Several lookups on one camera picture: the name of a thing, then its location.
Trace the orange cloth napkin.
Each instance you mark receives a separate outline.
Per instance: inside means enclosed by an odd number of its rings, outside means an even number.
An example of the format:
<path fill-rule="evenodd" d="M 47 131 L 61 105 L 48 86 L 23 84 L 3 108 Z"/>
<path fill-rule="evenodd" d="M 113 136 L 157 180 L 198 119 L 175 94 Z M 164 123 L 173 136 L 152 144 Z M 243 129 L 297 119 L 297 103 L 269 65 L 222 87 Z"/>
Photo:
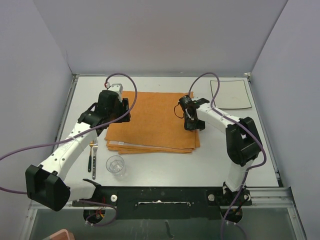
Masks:
<path fill-rule="evenodd" d="M 119 154 L 147 152 L 192 153 L 200 147 L 199 132 L 185 130 L 183 111 L 177 107 L 183 92 L 124 91 L 134 104 L 130 121 L 112 123 L 106 131 L 106 146 Z"/>

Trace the white square plate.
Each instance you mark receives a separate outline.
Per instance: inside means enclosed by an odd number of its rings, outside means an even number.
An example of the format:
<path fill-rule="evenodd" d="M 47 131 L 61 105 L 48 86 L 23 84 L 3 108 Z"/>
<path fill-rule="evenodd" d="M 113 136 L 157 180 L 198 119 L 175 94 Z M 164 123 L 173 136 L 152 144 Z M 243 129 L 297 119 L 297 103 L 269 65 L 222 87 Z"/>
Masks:
<path fill-rule="evenodd" d="M 252 108 L 249 94 L 246 88 L 246 82 L 241 80 L 220 81 L 219 90 L 218 81 L 211 80 L 211 95 L 214 98 L 214 106 L 224 110 L 240 110 Z"/>

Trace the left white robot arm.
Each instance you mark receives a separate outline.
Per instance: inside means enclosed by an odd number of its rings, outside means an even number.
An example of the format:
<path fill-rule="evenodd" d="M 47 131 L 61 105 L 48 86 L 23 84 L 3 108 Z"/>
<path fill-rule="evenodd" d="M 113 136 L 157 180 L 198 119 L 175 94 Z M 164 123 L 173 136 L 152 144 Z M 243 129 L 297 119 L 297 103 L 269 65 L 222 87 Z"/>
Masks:
<path fill-rule="evenodd" d="M 98 101 L 78 118 L 68 142 L 61 144 L 38 166 L 27 168 L 26 192 L 30 199 L 56 212 L 69 201 L 84 199 L 91 206 L 101 201 L 102 193 L 96 189 L 98 183 L 84 178 L 77 182 L 65 179 L 78 157 L 109 126 L 110 121 L 130 121 L 127 112 L 129 100 L 122 98 L 122 92 L 123 86 L 119 83 L 102 90 Z"/>

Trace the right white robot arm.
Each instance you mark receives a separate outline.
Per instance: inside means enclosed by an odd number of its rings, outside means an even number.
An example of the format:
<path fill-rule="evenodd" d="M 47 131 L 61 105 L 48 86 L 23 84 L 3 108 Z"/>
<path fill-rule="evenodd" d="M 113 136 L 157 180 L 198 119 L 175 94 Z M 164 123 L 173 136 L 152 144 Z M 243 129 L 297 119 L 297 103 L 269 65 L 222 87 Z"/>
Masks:
<path fill-rule="evenodd" d="M 254 120 L 230 115 L 205 98 L 195 99 L 185 95 L 178 100 L 178 105 L 183 111 L 185 130 L 202 131 L 206 124 L 210 124 L 225 134 L 226 151 L 232 163 L 222 198 L 226 203 L 234 204 L 241 197 L 239 190 L 244 186 L 253 161 L 260 152 L 266 157 Z"/>

